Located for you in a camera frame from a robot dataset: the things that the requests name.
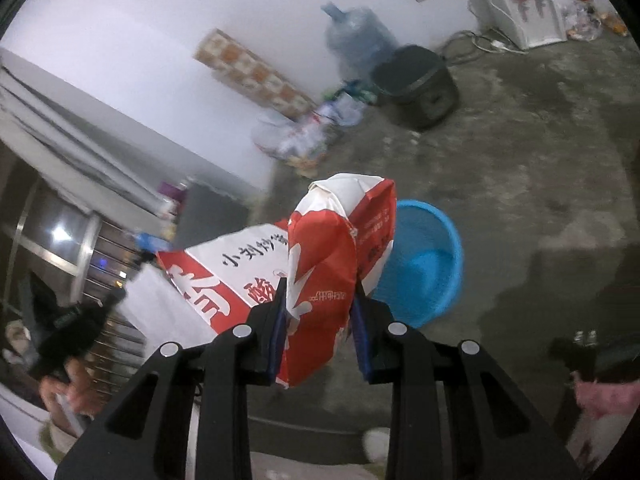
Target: red and white bag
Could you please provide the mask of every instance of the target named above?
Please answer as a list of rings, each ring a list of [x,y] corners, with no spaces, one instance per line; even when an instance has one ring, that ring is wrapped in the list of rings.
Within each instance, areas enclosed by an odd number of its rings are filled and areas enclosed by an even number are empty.
[[[287,232],[265,224],[185,251],[158,253],[172,282],[214,336],[271,301],[287,276],[287,343],[278,381],[295,386],[334,354],[356,278],[368,294],[393,245],[391,180],[341,173],[311,184]]]
[[[356,280],[369,294],[393,246],[396,187],[378,176],[339,173],[311,184],[289,220],[287,376],[322,367],[349,320]]]

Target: trash pile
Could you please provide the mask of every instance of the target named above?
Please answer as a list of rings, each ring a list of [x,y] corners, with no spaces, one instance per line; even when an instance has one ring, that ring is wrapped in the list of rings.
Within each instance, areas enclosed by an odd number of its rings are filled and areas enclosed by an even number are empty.
[[[360,123],[372,99],[372,94],[365,92],[359,82],[350,82],[297,121],[265,108],[252,131],[252,139],[267,155],[285,161],[299,175],[313,178],[327,148],[342,135],[343,127]]]
[[[563,9],[567,37],[577,41],[593,41],[600,37],[603,26],[619,36],[629,31],[613,10],[598,12],[594,0],[572,0]]]

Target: blue plastic basin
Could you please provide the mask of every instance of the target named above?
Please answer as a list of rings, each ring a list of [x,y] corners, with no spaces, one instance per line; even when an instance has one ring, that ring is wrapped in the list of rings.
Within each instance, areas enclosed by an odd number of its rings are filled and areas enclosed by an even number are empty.
[[[458,231],[442,211],[400,200],[394,247],[373,297],[388,304],[396,320],[419,328],[457,298],[463,260]]]

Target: concrete floor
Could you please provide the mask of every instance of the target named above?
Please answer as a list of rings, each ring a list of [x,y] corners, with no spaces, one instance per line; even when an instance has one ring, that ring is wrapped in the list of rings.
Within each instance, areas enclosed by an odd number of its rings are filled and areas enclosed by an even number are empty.
[[[399,198],[451,217],[465,250],[463,292],[422,331],[481,342],[551,421],[567,379],[546,357],[551,339],[640,330],[640,56],[630,38],[605,34],[486,55],[452,74],[462,102],[443,123],[417,136],[371,109],[318,178],[392,178]],[[280,166],[261,220],[288,216],[308,182]],[[336,434],[387,425],[390,413],[390,388],[362,381],[350,343],[298,388],[249,397],[258,416]]]

